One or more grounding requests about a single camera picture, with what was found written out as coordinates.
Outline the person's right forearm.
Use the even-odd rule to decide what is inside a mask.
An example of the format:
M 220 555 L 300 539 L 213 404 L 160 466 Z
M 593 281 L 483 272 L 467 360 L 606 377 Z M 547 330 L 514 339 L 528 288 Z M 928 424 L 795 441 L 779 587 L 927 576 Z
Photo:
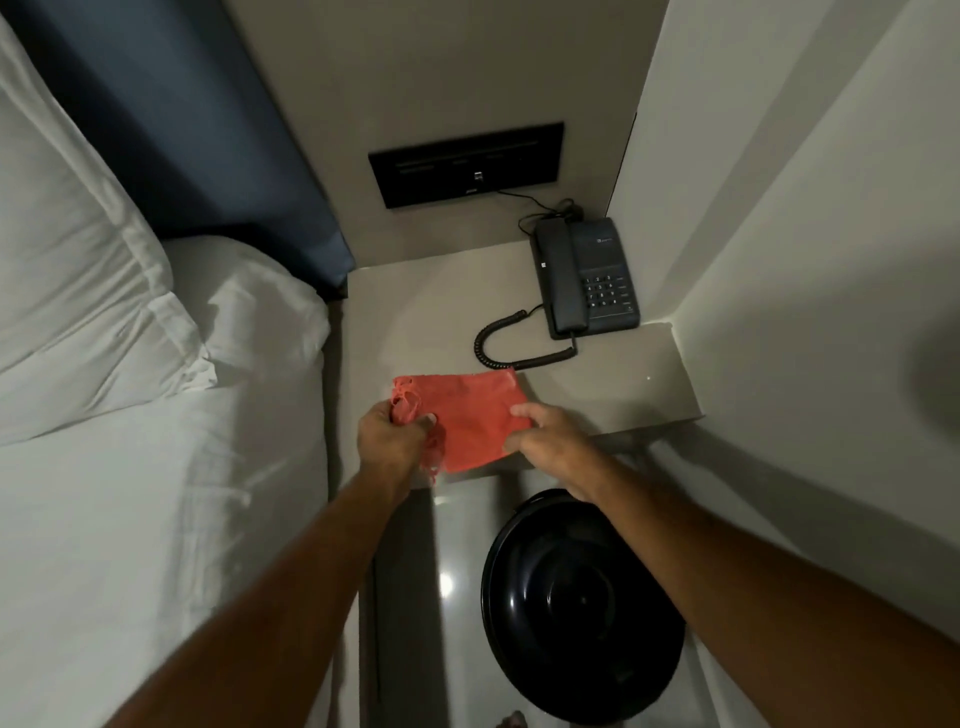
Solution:
M 578 489 L 771 728 L 960 728 L 960 645 L 601 456 Z

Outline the black desk telephone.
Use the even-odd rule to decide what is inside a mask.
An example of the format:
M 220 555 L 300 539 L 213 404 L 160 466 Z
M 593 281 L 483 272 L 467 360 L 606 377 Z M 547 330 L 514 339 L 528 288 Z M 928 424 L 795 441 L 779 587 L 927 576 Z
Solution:
M 571 336 L 580 338 L 637 329 L 641 324 L 639 301 L 614 220 L 610 217 L 578 222 L 562 220 L 569 224 L 573 238 L 588 311 L 586 330 Z M 539 261 L 533 243 L 534 232 L 532 254 L 550 335 L 542 292 L 544 284 L 538 274 Z

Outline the person's left forearm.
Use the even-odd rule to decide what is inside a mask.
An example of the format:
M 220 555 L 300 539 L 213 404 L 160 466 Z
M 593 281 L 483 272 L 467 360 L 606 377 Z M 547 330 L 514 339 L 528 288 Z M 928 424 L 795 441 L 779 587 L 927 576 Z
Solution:
M 305 728 L 412 471 L 365 464 L 103 728 Z

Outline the black round waste bin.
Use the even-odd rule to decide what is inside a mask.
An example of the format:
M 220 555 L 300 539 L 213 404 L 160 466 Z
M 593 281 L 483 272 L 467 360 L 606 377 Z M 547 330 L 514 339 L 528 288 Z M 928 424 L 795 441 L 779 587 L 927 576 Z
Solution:
M 601 726 L 653 705 L 678 667 L 687 624 L 594 505 L 542 491 L 512 513 L 481 579 L 486 639 L 524 698 Z

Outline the black wall switch panel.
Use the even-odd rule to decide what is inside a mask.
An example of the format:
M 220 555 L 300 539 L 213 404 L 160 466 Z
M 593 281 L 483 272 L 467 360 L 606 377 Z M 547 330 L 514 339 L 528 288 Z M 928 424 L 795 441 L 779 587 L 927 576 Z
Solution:
M 554 184 L 564 122 L 518 127 L 368 154 L 388 210 Z

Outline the person's left hand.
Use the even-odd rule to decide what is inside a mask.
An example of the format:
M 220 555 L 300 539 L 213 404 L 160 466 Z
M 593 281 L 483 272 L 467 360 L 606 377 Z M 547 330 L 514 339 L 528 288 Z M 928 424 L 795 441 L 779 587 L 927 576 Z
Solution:
M 381 400 L 359 420 L 359 475 L 402 500 L 421 467 L 423 440 L 414 427 L 392 424 L 390 409 L 390 400 Z

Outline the white bed sheet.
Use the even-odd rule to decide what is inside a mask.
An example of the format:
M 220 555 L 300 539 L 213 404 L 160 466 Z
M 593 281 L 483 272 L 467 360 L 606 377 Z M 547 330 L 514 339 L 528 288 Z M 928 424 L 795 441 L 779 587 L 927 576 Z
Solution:
M 0 447 L 0 728 L 101 728 L 325 507 L 322 368 Z

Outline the large white pillow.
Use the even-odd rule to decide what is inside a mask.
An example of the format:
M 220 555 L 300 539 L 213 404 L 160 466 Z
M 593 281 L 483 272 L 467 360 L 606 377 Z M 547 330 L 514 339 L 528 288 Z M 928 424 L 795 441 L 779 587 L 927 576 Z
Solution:
M 0 447 L 218 382 L 162 243 L 0 14 Z

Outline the blue padded headboard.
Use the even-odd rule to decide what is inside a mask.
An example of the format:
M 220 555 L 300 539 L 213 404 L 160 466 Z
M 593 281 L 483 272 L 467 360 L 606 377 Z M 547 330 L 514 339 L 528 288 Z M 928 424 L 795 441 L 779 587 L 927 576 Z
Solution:
M 162 239 L 222 235 L 346 296 L 354 257 L 221 0 L 0 0 Z

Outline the small white pillow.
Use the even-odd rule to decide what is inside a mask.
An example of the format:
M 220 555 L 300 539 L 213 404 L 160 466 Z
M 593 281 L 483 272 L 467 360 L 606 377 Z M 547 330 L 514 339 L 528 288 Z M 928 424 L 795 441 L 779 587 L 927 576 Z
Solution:
M 198 327 L 220 386 L 321 370 L 329 309 L 310 285 L 229 237 L 180 238 L 163 247 L 174 293 Z

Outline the person's right hand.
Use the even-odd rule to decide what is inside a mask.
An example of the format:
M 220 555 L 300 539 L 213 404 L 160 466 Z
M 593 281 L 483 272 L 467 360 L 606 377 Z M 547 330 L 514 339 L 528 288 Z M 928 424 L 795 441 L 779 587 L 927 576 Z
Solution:
M 610 457 L 590 440 L 569 414 L 560 407 L 525 402 L 510 407 L 510 416 L 528 420 L 532 426 L 527 430 L 548 431 L 546 452 L 543 455 L 522 454 L 526 460 L 558 480 L 577 500 L 598 504 L 597 497 L 609 469 Z

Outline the red cleaning cloth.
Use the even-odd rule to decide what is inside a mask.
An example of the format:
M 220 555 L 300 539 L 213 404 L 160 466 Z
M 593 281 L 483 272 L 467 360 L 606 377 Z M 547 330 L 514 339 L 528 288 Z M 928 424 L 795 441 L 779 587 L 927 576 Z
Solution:
M 469 374 L 402 375 L 392 381 L 390 419 L 406 425 L 431 414 L 421 469 L 430 482 L 487 466 L 505 456 L 504 443 L 516 431 L 533 428 L 530 418 L 512 414 L 527 402 L 513 369 Z

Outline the black telephone handset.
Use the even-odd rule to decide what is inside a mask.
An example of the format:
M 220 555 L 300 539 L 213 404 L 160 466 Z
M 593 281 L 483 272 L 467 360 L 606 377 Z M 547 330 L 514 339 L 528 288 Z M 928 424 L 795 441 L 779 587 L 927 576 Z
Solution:
M 533 243 L 552 339 L 582 334 L 588 327 L 589 312 L 570 225 L 561 218 L 540 220 L 534 227 Z

